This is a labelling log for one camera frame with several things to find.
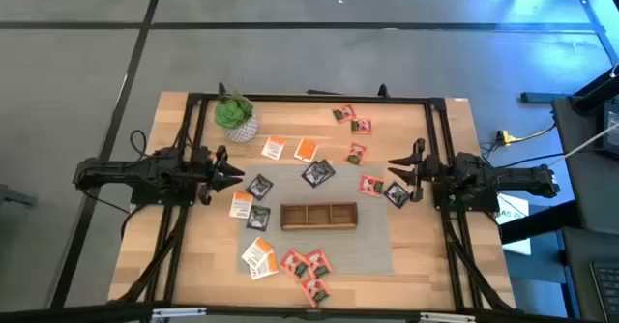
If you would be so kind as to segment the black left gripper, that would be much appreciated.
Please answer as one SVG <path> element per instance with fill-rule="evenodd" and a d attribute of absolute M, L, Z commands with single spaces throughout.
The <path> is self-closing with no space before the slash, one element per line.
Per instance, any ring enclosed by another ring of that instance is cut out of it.
<path fill-rule="evenodd" d="M 206 146 L 199 146 L 192 151 L 192 171 L 195 180 L 198 182 L 197 198 L 203 205 L 210 204 L 212 191 L 219 192 L 243 182 L 240 177 L 224 177 L 224 175 L 245 175 L 243 170 L 223 161 L 226 155 L 226 149 L 223 145 L 220 145 L 215 152 L 212 152 Z"/>

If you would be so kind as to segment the black metal rig frame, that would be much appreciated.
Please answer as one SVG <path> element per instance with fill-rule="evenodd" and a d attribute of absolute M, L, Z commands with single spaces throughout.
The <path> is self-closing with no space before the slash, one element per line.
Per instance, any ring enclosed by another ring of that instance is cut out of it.
<path fill-rule="evenodd" d="M 180 125 L 186 100 L 190 93 L 162 92 L 155 114 L 148 147 L 159 148 L 167 139 L 173 139 L 172 126 Z M 427 151 L 438 152 L 441 160 L 447 158 L 447 130 L 449 123 L 452 144 L 457 151 L 479 154 L 477 134 L 468 99 L 459 98 L 403 98 L 384 99 L 378 96 L 343 95 L 248 95 L 255 104 L 260 130 L 273 130 L 276 137 L 285 137 L 286 146 L 280 161 L 273 161 L 258 153 L 258 144 L 264 144 L 267 134 L 259 134 L 257 144 L 232 144 L 227 149 L 231 164 L 245 165 L 297 164 L 289 149 L 302 138 L 319 142 L 318 154 L 329 154 L 329 160 L 342 162 L 342 150 L 353 141 L 344 134 L 332 116 L 338 105 L 352 104 L 357 113 L 369 117 L 379 125 L 373 135 L 361 135 L 369 146 L 365 164 L 383 164 L 385 177 L 393 179 L 386 170 L 387 160 L 410 153 L 415 139 L 427 139 Z M 432 112 L 436 142 L 434 149 L 428 137 L 426 108 Z M 233 268 L 240 261 L 239 226 L 223 215 L 229 207 L 232 192 L 216 193 L 211 205 L 198 204 L 189 211 L 184 233 L 177 276 L 172 294 L 173 306 L 206 307 L 212 315 L 267 315 L 297 317 L 306 320 L 361 317 L 405 319 L 412 311 L 449 311 L 455 308 L 447 247 L 439 211 L 431 205 L 431 187 L 424 186 L 425 199 L 413 207 L 398 210 L 390 207 L 390 250 L 395 274 L 389 276 L 335 275 L 327 279 L 332 295 L 325 304 L 311 308 L 301 287 L 289 276 L 273 275 L 252 281 Z M 120 247 L 108 299 L 125 294 L 153 257 L 158 237 L 162 207 L 145 207 L 127 224 Z M 499 297 L 509 306 L 516 301 L 500 243 L 497 224 L 482 212 L 466 212 L 469 235 L 476 265 Z"/>

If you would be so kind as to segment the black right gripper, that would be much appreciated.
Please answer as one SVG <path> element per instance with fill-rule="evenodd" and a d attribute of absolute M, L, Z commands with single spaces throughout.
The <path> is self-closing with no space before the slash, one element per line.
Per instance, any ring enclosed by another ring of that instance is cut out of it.
<path fill-rule="evenodd" d="M 416 140 L 413 145 L 413 153 L 405 158 L 389 160 L 390 164 L 410 166 L 414 169 L 406 171 L 399 168 L 389 167 L 388 170 L 398 176 L 407 186 L 414 186 L 411 192 L 411 201 L 420 202 L 424 196 L 422 182 L 432 182 L 441 171 L 440 158 L 430 154 L 423 158 L 426 141 L 422 138 Z"/>

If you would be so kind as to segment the computer screen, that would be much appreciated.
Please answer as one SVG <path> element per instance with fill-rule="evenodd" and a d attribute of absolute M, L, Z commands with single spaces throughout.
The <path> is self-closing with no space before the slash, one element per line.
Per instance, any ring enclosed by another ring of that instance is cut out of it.
<path fill-rule="evenodd" d="M 604 104 L 602 124 L 605 134 L 601 148 L 608 156 L 619 160 L 619 101 Z"/>

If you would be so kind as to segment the green succulent in white pot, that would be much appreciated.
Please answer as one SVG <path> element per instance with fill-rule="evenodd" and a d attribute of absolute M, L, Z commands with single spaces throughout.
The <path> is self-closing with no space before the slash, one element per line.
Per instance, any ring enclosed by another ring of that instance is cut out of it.
<path fill-rule="evenodd" d="M 223 93 L 215 107 L 215 122 L 224 136 L 234 143 L 247 143 L 258 132 L 258 120 L 253 104 L 239 93 Z"/>

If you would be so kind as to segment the black keyboard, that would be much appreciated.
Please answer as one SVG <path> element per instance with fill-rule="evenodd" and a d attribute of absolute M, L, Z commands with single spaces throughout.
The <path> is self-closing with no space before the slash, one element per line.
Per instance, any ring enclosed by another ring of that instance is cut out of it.
<path fill-rule="evenodd" d="M 607 323 L 619 323 L 619 261 L 592 262 L 592 277 Z"/>

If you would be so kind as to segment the teal floor bar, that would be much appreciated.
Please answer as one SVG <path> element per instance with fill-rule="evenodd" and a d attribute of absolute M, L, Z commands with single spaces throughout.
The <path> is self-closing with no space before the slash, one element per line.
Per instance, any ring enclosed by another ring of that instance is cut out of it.
<path fill-rule="evenodd" d="M 555 100 L 566 99 L 569 96 L 570 94 L 563 93 L 523 92 L 519 98 L 522 103 L 551 104 Z"/>

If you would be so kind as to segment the grey woven placemat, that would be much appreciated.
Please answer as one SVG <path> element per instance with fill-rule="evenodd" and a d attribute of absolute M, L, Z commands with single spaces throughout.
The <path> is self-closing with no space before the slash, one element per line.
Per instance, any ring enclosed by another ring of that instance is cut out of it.
<path fill-rule="evenodd" d="M 394 272 L 389 234 L 388 209 L 391 204 L 383 197 L 358 191 L 363 174 L 379 177 L 379 165 L 355 166 L 336 164 L 335 175 L 316 188 L 311 187 L 301 174 L 306 168 L 300 164 L 255 164 L 246 169 L 247 185 L 261 174 L 274 183 L 266 196 L 254 203 L 271 210 L 264 232 L 239 223 L 238 248 L 243 252 L 256 237 L 261 237 L 275 249 L 277 258 L 289 250 L 301 254 L 322 249 L 336 275 L 390 275 Z M 280 205 L 283 203 L 355 202 L 358 226 L 353 230 L 283 231 L 280 228 Z"/>

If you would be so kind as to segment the black desk crossbar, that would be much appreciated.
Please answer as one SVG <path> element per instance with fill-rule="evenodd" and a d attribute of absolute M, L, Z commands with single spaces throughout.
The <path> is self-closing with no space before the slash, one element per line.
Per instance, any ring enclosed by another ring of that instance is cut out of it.
<path fill-rule="evenodd" d="M 557 231 L 563 227 L 581 227 L 575 200 L 550 207 L 528 217 L 503 223 L 499 230 L 501 242 L 509 244 Z"/>

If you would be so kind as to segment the white orange Tazo tea packet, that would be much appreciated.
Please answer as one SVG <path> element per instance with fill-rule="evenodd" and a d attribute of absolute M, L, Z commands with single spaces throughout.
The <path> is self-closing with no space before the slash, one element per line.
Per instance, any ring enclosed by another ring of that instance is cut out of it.
<path fill-rule="evenodd" d="M 250 266 L 252 280 L 263 279 L 276 274 L 279 271 L 277 259 L 271 252 L 268 256 L 256 266 Z"/>
<path fill-rule="evenodd" d="M 241 259 L 249 266 L 255 268 L 273 252 L 274 248 L 266 240 L 256 237 L 242 253 Z"/>
<path fill-rule="evenodd" d="M 237 219 L 247 219 L 249 217 L 253 196 L 247 192 L 236 191 L 233 193 L 229 216 Z"/>
<path fill-rule="evenodd" d="M 302 162 L 313 162 L 317 149 L 318 143 L 316 141 L 303 138 L 294 152 L 294 158 Z"/>
<path fill-rule="evenodd" d="M 285 147 L 286 140 L 282 137 L 270 136 L 262 151 L 261 155 L 269 159 L 278 161 Z"/>

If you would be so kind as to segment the silver metal bracket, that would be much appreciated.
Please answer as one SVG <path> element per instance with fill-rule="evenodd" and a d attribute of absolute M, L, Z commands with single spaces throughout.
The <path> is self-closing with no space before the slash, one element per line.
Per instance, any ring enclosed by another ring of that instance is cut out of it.
<path fill-rule="evenodd" d="M 207 308 L 155 308 L 152 311 L 152 319 L 168 319 L 203 316 Z"/>
<path fill-rule="evenodd" d="M 476 317 L 444 312 L 421 312 L 418 323 L 477 323 Z"/>

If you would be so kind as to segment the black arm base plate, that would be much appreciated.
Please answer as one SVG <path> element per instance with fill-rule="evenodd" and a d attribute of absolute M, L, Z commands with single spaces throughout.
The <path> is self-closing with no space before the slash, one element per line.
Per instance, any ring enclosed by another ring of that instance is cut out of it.
<path fill-rule="evenodd" d="M 134 188 L 131 203 L 135 205 L 188 206 L 195 200 L 195 189 L 159 190 Z"/>
<path fill-rule="evenodd" d="M 449 212 L 495 213 L 499 211 L 497 193 L 494 190 L 452 192 L 443 186 L 435 185 L 432 187 L 432 197 L 435 207 Z"/>

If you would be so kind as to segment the grey-blue chair foot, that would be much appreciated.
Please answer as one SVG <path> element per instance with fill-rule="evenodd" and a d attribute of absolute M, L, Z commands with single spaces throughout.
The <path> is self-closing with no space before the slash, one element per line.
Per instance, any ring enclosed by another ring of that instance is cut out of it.
<path fill-rule="evenodd" d="M 32 208 L 37 204 L 37 199 L 28 194 L 15 191 L 7 185 L 0 184 L 0 207 L 6 203 L 17 203 L 27 208 Z"/>

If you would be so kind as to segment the black overhead beam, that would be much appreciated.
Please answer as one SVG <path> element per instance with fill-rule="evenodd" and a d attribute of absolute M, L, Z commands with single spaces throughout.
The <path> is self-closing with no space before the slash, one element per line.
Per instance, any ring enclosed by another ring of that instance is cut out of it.
<path fill-rule="evenodd" d="M 127 323 L 152 319 L 155 308 L 172 308 L 164 302 L 108 303 L 103 305 L 45 308 L 0 312 L 0 323 Z M 332 318 L 355 319 L 395 319 L 418 322 L 421 312 L 444 312 L 476 317 L 477 323 L 601 323 L 598 321 L 562 318 L 545 315 L 527 314 L 520 311 L 501 311 L 482 308 L 460 308 L 445 310 L 390 310 L 390 309 L 347 309 L 347 308 L 258 308 L 258 307 L 187 307 L 207 308 L 206 315 L 231 316 L 274 316 L 280 318 L 299 318 L 308 321 L 320 321 Z"/>

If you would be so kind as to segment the white paper sign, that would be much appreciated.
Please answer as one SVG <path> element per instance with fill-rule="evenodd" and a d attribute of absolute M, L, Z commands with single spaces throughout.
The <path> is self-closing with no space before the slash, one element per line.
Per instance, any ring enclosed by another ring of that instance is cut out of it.
<path fill-rule="evenodd" d="M 529 202 L 525 199 L 499 193 L 497 201 L 499 212 L 495 221 L 499 225 L 529 216 Z M 529 256 L 531 254 L 531 242 L 529 239 L 525 239 L 504 244 L 503 250 Z"/>

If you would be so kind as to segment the wooden three-compartment tea tray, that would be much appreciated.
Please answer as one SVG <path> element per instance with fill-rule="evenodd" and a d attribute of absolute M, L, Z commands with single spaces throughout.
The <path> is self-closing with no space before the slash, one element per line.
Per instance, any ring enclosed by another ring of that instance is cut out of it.
<path fill-rule="evenodd" d="M 283 231 L 350 230 L 359 223 L 355 202 L 282 204 L 280 228 Z"/>

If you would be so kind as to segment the dark grey desk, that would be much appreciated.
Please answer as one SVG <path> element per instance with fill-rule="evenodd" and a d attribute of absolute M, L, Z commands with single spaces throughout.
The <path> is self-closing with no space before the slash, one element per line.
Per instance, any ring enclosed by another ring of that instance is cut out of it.
<path fill-rule="evenodd" d="M 561 230 L 576 314 L 605 323 L 592 265 L 619 264 L 619 160 L 583 149 L 566 165 L 580 220 Z"/>

